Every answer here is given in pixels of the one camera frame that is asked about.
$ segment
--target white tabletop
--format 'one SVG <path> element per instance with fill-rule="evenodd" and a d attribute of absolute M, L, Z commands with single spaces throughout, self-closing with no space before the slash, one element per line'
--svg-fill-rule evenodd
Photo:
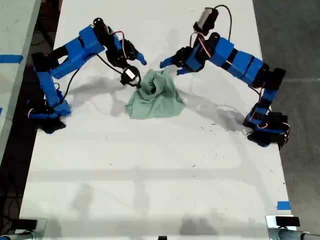
<path fill-rule="evenodd" d="M 142 75 L 189 44 L 193 24 L 217 0 L 64 0 L 55 47 L 101 17 L 141 51 Z M 251 0 L 223 1 L 231 41 L 261 57 Z M 229 31 L 221 9 L 215 30 Z M 207 63 L 175 76 L 186 108 L 177 117 L 131 120 L 134 89 L 91 59 L 74 78 L 67 127 L 37 133 L 20 217 L 48 219 L 48 239 L 268 239 L 265 215 L 287 201 L 278 147 L 247 140 L 241 123 L 258 100 L 246 84 Z M 64 92 L 71 75 L 59 80 Z"/>
<path fill-rule="evenodd" d="M 41 0 L 0 0 L 0 55 L 22 55 L 0 63 L 0 164 L 11 129 Z"/>

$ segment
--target blue painter's tape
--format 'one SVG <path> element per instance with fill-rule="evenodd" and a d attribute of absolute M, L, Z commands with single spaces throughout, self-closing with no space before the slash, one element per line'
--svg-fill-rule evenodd
<path fill-rule="evenodd" d="M 289 201 L 278 201 L 278 210 L 290 210 L 290 202 Z"/>
<path fill-rule="evenodd" d="M 22 59 L 22 55 L 0 55 L 0 64 L 19 64 Z"/>

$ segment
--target green towel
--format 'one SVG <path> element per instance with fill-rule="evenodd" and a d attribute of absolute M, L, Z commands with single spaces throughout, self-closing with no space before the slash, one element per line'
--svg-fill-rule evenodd
<path fill-rule="evenodd" d="M 132 119 L 150 119 L 177 116 L 185 104 L 170 74 L 150 69 L 125 107 Z"/>

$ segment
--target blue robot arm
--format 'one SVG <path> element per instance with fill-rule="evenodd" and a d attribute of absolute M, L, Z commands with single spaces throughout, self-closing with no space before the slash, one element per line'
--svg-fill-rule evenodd
<path fill-rule="evenodd" d="M 105 62 L 98 54 L 105 50 L 109 62 L 118 68 L 120 72 Z M 67 56 L 63 63 L 59 59 Z M 106 26 L 101 18 L 96 18 L 93 25 L 89 25 L 79 32 L 79 36 L 69 41 L 67 44 L 55 49 L 49 54 L 42 52 L 32 54 L 34 70 L 38 76 L 40 87 L 45 95 L 44 101 L 28 101 L 27 116 L 36 122 L 38 128 L 42 128 L 47 133 L 53 133 L 57 129 L 64 128 L 60 117 L 71 114 L 70 106 L 65 100 L 68 89 L 63 96 L 59 89 L 56 89 L 53 77 L 60 79 L 67 74 L 74 72 L 70 81 L 79 69 L 92 57 L 98 56 L 106 65 L 121 74 L 121 83 L 139 87 L 139 82 L 133 84 L 137 79 L 141 80 L 139 70 L 128 64 L 127 60 L 139 60 L 143 65 L 147 62 L 138 52 L 133 44 L 126 40 L 119 40 L 112 29 Z"/>
<path fill-rule="evenodd" d="M 193 26 L 197 38 L 193 46 L 183 47 L 175 55 L 160 63 L 160 68 L 176 65 L 181 68 L 177 75 L 199 72 L 209 61 L 240 79 L 251 88 L 264 89 L 259 101 L 245 117 L 243 125 L 252 128 L 248 139 L 266 147 L 270 143 L 278 143 L 281 148 L 288 141 L 290 126 L 288 117 L 280 112 L 269 112 L 268 109 L 275 99 L 286 71 L 269 66 L 249 53 L 234 48 L 229 40 L 220 37 L 216 32 L 208 39 L 205 36 L 214 28 L 218 11 L 206 8 L 201 18 Z"/>

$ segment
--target black floor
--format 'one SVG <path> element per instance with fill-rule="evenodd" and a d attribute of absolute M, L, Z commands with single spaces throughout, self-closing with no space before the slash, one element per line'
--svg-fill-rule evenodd
<path fill-rule="evenodd" d="M 25 115 L 26 110 L 24 109 L 31 93 L 32 97 L 43 99 L 43 93 L 40 91 L 37 75 L 33 71 L 33 67 L 28 66 L 24 70 L 13 123 L 0 168 L 0 189 L 2 190 L 0 193 L 7 192 L 7 196 L 9 196 L 4 202 L 4 214 L 11 219 L 17 219 L 19 217 L 20 206 L 17 204 L 17 199 L 13 197 L 17 196 L 18 202 L 21 204 L 36 139 L 36 129 L 28 121 Z M 1 186 L 8 188 L 7 191 L 3 190 Z M 9 221 L 6 218 L 3 219 L 3 224 L 6 225 Z M 6 225 L 2 230 L 2 234 L 5 233 L 10 226 L 11 224 Z"/>
<path fill-rule="evenodd" d="M 272 105 L 289 116 L 280 151 L 293 214 L 320 233 L 320 0 L 253 0 L 263 60 L 287 70 Z"/>

